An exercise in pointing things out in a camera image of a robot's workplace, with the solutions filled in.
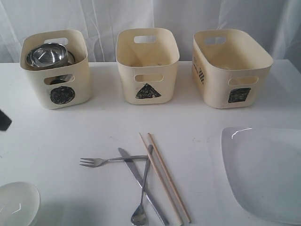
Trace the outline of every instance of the chopsticks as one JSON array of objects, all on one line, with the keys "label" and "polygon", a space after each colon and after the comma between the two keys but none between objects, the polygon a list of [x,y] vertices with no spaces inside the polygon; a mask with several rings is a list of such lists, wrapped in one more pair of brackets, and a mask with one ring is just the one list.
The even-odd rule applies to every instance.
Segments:
[{"label": "chopsticks", "polygon": [[[140,135],[140,138],[141,138],[141,140],[142,140],[142,142],[143,142],[143,144],[144,144],[144,146],[145,146],[145,149],[146,149],[147,155],[148,155],[148,157],[149,157],[149,159],[150,159],[151,165],[153,166],[153,168],[154,168],[156,174],[158,175],[158,177],[159,177],[159,179],[160,179],[160,181],[161,181],[161,184],[163,185],[163,188],[164,188],[164,190],[165,190],[165,192],[166,192],[166,194],[167,194],[167,196],[168,196],[168,199],[169,199],[169,201],[170,201],[170,203],[171,203],[171,205],[172,205],[172,207],[173,207],[173,209],[174,209],[174,211],[175,211],[175,213],[176,213],[176,216],[177,216],[177,218],[178,218],[178,220],[179,220],[179,222],[180,222],[180,225],[182,226],[182,225],[184,224],[184,223],[183,223],[183,220],[182,220],[181,215],[180,215],[180,213],[179,213],[179,211],[178,211],[178,209],[177,209],[177,207],[176,207],[176,204],[175,204],[175,202],[174,202],[174,200],[173,200],[173,198],[172,198],[172,196],[171,196],[171,194],[170,194],[170,192],[169,192],[169,190],[168,190],[168,187],[167,187],[167,185],[166,185],[166,183],[165,183],[165,181],[164,181],[164,179],[163,179],[163,177],[162,177],[160,171],[158,170],[158,168],[157,168],[157,166],[156,166],[156,164],[155,164],[155,161],[154,161],[152,155],[150,154],[150,152],[149,152],[149,150],[148,150],[148,148],[147,148],[147,145],[146,145],[146,143],[145,143],[145,141],[144,141],[144,139],[143,139],[141,133],[139,133],[139,135]],[[154,143],[152,137],[151,137],[151,142],[153,143],[154,150],[155,150],[156,154],[158,155],[159,152],[158,152],[157,146],[155,146],[155,143]]]},{"label": "chopsticks", "polygon": [[189,216],[189,213],[188,213],[188,211],[187,211],[187,209],[186,209],[186,207],[185,207],[185,205],[183,203],[183,200],[181,199],[181,197],[179,195],[179,192],[178,192],[177,188],[174,185],[174,182],[173,182],[173,180],[172,180],[172,178],[171,178],[171,176],[170,176],[170,174],[168,172],[168,169],[167,169],[167,167],[166,167],[166,165],[165,165],[165,163],[164,163],[164,161],[163,161],[163,159],[162,159],[162,157],[160,155],[160,152],[159,152],[159,150],[157,148],[157,145],[155,144],[155,141],[152,138],[152,135],[150,133],[148,133],[148,136],[150,138],[151,144],[154,147],[156,155],[158,156],[159,162],[161,163],[163,171],[164,171],[164,173],[165,173],[165,175],[166,175],[166,177],[168,179],[168,182],[169,182],[169,184],[170,184],[170,186],[171,186],[171,188],[172,188],[172,190],[173,190],[173,192],[174,192],[174,194],[175,194],[175,196],[176,196],[176,198],[177,198],[177,200],[178,200],[178,202],[179,202],[179,204],[180,204],[180,206],[181,206],[181,208],[182,208],[182,210],[183,210],[183,212],[185,214],[185,217],[187,218],[188,222],[191,223],[191,218]]}]

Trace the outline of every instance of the white table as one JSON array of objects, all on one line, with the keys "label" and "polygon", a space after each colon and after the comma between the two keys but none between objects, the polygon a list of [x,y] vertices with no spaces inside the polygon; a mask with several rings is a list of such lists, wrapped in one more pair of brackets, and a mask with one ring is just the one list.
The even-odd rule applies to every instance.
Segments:
[{"label": "white table", "polygon": [[[118,147],[146,154],[138,132],[153,133],[178,190],[198,226],[276,226],[236,202],[224,170],[220,133],[227,126],[301,129],[301,75],[277,60],[255,104],[218,110],[207,106],[180,62],[174,98],[161,105],[124,101],[116,63],[91,63],[94,97],[57,110],[38,103],[19,64],[0,64],[0,108],[13,120],[0,133],[0,185],[27,181],[41,193],[37,226],[126,226],[140,188],[125,163],[97,169],[80,157],[118,157]],[[138,162],[143,173],[143,162]],[[151,169],[149,189],[177,220]],[[149,225],[161,225],[145,202]]]}]

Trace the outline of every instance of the storage basket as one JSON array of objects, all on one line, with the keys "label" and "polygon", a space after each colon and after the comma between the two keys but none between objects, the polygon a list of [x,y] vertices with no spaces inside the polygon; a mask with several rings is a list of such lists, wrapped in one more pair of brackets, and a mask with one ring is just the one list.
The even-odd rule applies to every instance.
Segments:
[{"label": "storage basket", "polygon": [[209,30],[194,35],[192,74],[211,107],[251,105],[272,64],[272,57],[243,31]]},{"label": "storage basket", "polygon": [[[138,43],[134,41],[138,36],[151,36],[153,40]],[[174,94],[179,58],[177,44],[169,30],[142,28],[121,32],[116,60],[125,100],[134,105],[169,101]]]},{"label": "storage basket", "polygon": [[[65,67],[33,71],[25,58],[34,47],[53,39],[66,38],[66,48],[74,55],[75,64]],[[62,30],[35,34],[25,39],[21,51],[20,66],[24,69],[41,105],[55,109],[77,105],[90,99],[92,88],[88,64],[88,52],[81,32]],[[51,84],[56,78],[68,78],[66,82]]]}]

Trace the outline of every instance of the white backdrop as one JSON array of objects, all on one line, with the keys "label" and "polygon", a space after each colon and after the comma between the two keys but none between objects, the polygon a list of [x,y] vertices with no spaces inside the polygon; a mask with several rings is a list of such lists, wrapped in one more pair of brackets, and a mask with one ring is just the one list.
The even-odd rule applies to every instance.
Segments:
[{"label": "white backdrop", "polygon": [[84,34],[89,61],[115,61],[118,33],[138,27],[171,30],[181,60],[197,31],[240,29],[301,71],[301,0],[0,0],[0,62],[18,62],[28,36],[61,29]]}]

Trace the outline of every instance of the triangle symbol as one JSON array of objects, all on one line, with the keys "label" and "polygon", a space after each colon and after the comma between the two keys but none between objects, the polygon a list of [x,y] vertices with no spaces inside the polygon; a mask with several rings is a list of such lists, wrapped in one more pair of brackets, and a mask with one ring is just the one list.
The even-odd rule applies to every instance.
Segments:
[{"label": "triangle symbol", "polygon": [[137,99],[148,99],[148,98],[155,98],[160,97],[161,94],[159,94],[151,85],[145,84],[141,90],[136,95]]}]

